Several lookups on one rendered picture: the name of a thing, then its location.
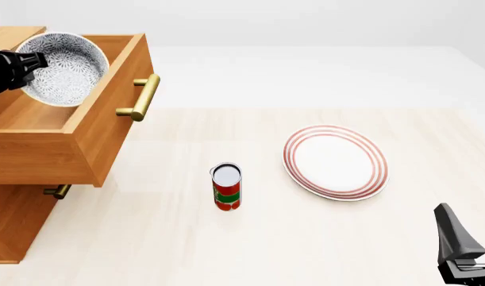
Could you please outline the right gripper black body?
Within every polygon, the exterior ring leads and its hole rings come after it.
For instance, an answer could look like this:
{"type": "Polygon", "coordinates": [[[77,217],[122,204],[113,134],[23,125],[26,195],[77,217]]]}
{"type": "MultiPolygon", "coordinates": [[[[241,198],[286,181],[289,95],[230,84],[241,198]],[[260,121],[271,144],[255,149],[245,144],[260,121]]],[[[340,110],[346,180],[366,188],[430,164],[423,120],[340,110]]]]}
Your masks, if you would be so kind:
{"type": "Polygon", "coordinates": [[[438,255],[438,270],[446,284],[485,286],[485,264],[474,259],[447,260],[438,255]]]}

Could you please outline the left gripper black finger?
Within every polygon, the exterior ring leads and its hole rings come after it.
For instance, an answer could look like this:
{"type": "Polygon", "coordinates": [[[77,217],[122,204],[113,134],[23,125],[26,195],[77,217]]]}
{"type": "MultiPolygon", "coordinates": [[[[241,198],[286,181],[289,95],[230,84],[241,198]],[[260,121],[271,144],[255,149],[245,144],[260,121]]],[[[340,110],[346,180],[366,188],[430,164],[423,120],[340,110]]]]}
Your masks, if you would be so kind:
{"type": "Polygon", "coordinates": [[[48,62],[42,52],[18,53],[17,59],[23,69],[47,68],[48,62]]]}
{"type": "Polygon", "coordinates": [[[8,90],[17,90],[22,87],[25,87],[30,82],[35,79],[33,72],[26,73],[23,76],[16,76],[11,82],[9,83],[8,90]]]}

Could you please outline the red and green tin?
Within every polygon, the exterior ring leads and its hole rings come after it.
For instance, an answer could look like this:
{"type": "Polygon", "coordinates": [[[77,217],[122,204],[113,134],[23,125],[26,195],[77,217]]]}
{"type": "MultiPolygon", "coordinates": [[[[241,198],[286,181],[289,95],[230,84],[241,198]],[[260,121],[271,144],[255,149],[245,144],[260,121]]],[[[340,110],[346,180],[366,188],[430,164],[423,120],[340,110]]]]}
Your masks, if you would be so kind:
{"type": "Polygon", "coordinates": [[[222,211],[234,211],[241,205],[242,172],[231,162],[217,164],[210,169],[214,203],[222,211]]]}

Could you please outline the open wooden drawer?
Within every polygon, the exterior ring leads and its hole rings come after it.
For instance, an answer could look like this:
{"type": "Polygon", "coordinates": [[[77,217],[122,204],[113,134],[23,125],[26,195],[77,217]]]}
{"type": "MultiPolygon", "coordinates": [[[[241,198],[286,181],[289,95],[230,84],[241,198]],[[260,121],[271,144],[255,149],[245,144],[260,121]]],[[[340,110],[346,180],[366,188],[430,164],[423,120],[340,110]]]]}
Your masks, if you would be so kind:
{"type": "Polygon", "coordinates": [[[109,71],[79,106],[49,106],[22,91],[0,116],[0,184],[101,187],[131,125],[117,108],[132,108],[155,74],[144,34],[92,35],[109,71]]]}

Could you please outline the patterned black and white bowl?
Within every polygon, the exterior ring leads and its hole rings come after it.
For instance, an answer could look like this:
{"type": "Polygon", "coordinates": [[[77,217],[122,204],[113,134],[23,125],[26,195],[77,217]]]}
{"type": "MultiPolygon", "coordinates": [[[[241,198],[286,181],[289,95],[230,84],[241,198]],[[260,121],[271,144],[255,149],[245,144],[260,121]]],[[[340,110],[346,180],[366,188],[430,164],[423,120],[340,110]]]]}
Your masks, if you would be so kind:
{"type": "Polygon", "coordinates": [[[21,90],[49,106],[79,106],[110,66],[94,42],[73,33],[42,33],[22,42],[15,52],[44,54],[48,67],[33,71],[34,79],[21,90]]]}

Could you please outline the white plate with red rings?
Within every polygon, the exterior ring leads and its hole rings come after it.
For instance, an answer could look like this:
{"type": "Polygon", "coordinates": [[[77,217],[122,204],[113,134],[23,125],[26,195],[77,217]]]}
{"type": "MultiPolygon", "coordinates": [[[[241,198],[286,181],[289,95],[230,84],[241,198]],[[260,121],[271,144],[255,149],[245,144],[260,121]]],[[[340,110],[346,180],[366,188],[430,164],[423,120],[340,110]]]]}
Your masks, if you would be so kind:
{"type": "Polygon", "coordinates": [[[375,197],[390,179],[388,160],[374,141],[342,126],[307,126],[283,146],[286,173],[326,199],[356,202],[375,197]]]}

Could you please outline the wooden cabinet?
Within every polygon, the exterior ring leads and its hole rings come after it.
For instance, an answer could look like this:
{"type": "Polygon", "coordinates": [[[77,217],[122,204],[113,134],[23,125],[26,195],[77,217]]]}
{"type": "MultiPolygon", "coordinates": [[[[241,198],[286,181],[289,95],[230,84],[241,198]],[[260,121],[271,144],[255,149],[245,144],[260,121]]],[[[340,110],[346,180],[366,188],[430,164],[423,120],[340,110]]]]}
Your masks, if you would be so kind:
{"type": "MultiPolygon", "coordinates": [[[[29,37],[44,33],[45,26],[0,27],[0,49],[13,50],[29,37]]],[[[7,91],[0,99],[0,116],[21,92],[7,91]]],[[[43,195],[60,185],[0,185],[0,264],[19,264],[44,225],[57,199],[43,195]]]]}

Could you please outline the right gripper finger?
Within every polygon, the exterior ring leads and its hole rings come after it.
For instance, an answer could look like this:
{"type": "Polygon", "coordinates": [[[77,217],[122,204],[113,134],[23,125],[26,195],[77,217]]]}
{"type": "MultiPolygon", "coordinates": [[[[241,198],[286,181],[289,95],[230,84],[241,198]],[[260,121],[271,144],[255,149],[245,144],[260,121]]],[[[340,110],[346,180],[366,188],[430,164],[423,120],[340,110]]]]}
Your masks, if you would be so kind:
{"type": "Polygon", "coordinates": [[[468,233],[447,203],[439,204],[434,215],[439,237],[438,263],[477,259],[485,254],[485,248],[468,233]]]}

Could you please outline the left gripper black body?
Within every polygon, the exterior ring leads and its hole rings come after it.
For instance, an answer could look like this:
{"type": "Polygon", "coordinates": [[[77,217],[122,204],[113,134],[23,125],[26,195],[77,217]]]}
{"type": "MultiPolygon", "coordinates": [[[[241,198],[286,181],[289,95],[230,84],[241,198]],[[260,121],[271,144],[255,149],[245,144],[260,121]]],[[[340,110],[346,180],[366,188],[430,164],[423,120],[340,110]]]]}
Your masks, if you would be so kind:
{"type": "Polygon", "coordinates": [[[16,63],[17,57],[13,52],[0,51],[0,93],[18,89],[16,63]]]}

